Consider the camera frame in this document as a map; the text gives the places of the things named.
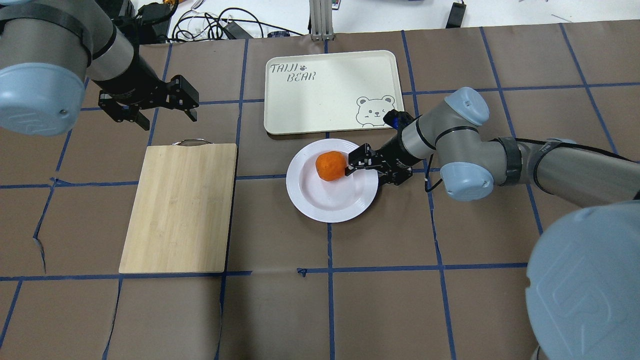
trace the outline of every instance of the cartoon bear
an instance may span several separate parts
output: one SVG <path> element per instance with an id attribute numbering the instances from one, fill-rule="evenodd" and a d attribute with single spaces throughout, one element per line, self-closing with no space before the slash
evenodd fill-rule
<path id="1" fill-rule="evenodd" d="M 380 127 L 385 125 L 382 118 L 394 108 L 396 100 L 391 95 L 385 95 L 382 99 L 369 99 L 361 96 L 356 102 L 359 107 L 356 120 L 362 127 Z"/>

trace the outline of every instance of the white background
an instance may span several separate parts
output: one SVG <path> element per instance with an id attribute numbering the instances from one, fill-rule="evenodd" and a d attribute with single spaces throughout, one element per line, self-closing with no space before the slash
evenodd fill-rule
<path id="1" fill-rule="evenodd" d="M 143 4 L 159 0 L 132 2 L 137 9 Z M 195 0 L 187 0 L 180 4 L 173 16 L 170 30 L 194 2 Z M 453 2 L 454 0 L 342 0 L 340 9 L 332 11 L 333 30 L 336 33 L 363 33 L 444 28 Z M 466 0 L 465 3 L 467 10 L 463 27 L 640 19 L 640 0 Z M 217 15 L 232 6 L 249 10 L 262 22 L 308 33 L 308 0 L 205 0 L 198 11 Z M 237 19 L 251 19 L 241 12 L 230 12 L 225 16 L 229 14 Z M 260 37 L 257 26 L 241 25 L 252 36 Z M 202 28 L 202 21 L 198 20 L 192 21 L 188 26 L 192 32 Z"/>

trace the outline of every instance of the orange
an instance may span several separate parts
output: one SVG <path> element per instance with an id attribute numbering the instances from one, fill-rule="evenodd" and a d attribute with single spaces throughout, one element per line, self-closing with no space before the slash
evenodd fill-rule
<path id="1" fill-rule="evenodd" d="M 324 181 L 338 180 L 344 176 L 347 160 L 339 151 L 326 152 L 316 159 L 316 171 Z"/>

